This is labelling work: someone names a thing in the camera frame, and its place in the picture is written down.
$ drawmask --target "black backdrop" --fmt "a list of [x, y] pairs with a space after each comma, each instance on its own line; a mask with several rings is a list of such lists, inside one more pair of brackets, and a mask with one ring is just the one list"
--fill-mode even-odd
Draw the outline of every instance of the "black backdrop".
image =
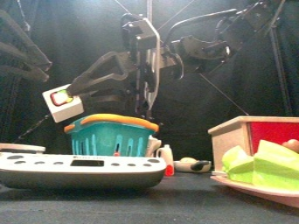
[[[155, 0], [154, 26], [158, 29], [191, 0]], [[134, 14], [146, 15], [146, 0], [119, 1]], [[190, 7], [159, 29], [162, 38], [171, 26], [191, 17], [231, 8], [242, 10], [255, 1], [195, 0]], [[46, 83], [23, 80], [12, 75], [0, 77], [1, 142], [11, 143], [50, 113], [43, 92], [60, 87], [90, 68], [110, 51], [124, 51], [120, 18], [126, 13], [115, 0], [23, 0], [25, 19], [32, 26], [31, 38], [54, 63]], [[15, 5], [3, 8], [20, 22]], [[274, 47], [267, 36], [256, 35], [228, 63], [207, 78], [234, 99], [251, 116], [298, 116], [298, 10], [296, 1], [286, 1], [278, 24], [279, 49], [283, 55], [287, 88], [292, 111], [286, 112], [278, 79]], [[218, 21], [180, 29], [175, 38], [194, 35], [211, 40]], [[83, 115], [55, 123], [50, 118], [20, 144], [46, 146], [48, 153], [71, 153], [71, 137], [63, 127]], [[159, 90], [154, 118], [163, 123], [158, 137], [172, 147], [175, 159], [194, 157], [212, 160], [208, 129], [244, 113], [196, 74], [187, 73]]]

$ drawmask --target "red surface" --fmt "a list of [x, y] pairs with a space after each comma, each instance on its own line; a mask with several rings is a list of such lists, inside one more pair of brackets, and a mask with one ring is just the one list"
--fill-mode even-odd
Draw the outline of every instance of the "red surface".
[[254, 153], [258, 152], [260, 140], [282, 144], [290, 139], [299, 140], [299, 123], [295, 122], [250, 122], [250, 135]]

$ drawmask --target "small white bottle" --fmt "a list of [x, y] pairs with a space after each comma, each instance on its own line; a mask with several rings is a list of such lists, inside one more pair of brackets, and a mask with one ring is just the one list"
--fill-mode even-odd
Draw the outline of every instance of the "small white bottle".
[[166, 144], [163, 148], [159, 148], [156, 150], [156, 156], [163, 158], [166, 162], [164, 176], [172, 176], [174, 175], [174, 152], [172, 152], [170, 144]]

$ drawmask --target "wooden box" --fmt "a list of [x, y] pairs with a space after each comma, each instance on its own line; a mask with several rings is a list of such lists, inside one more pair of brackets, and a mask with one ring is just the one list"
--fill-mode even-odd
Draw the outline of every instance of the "wooden box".
[[222, 174], [222, 157], [240, 146], [248, 155], [258, 152], [259, 140], [282, 144], [299, 140], [299, 118], [278, 116], [238, 116], [208, 130], [212, 141], [215, 174]]

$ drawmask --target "black table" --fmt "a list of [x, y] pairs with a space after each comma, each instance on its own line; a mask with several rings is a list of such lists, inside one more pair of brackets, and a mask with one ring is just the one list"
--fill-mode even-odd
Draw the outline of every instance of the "black table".
[[0, 223], [299, 223], [299, 209], [246, 195], [211, 174], [175, 173], [143, 191], [0, 189]]

